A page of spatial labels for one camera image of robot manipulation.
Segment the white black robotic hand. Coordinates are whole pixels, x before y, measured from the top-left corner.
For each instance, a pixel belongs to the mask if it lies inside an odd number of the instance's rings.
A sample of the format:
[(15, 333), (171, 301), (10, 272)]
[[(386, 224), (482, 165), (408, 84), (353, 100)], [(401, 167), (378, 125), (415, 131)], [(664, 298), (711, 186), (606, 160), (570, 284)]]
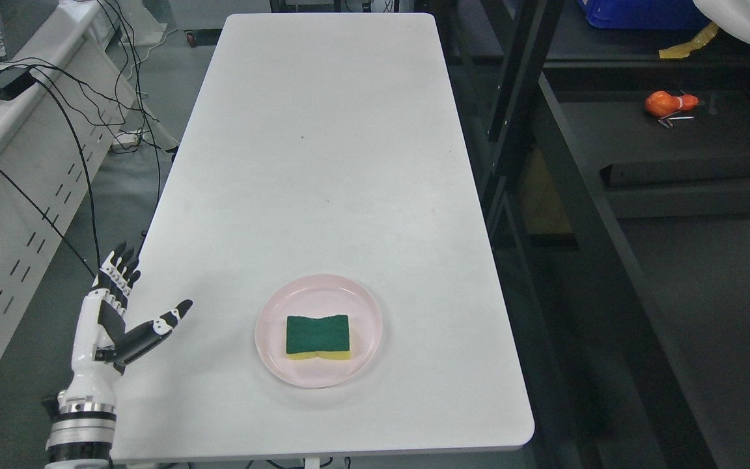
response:
[(141, 277), (133, 247), (122, 242), (102, 261), (83, 301), (72, 343), (74, 376), (59, 393), (59, 412), (107, 412), (116, 406), (115, 383), (135, 360), (166, 341), (190, 311), (182, 300), (162, 315), (127, 329), (129, 297)]

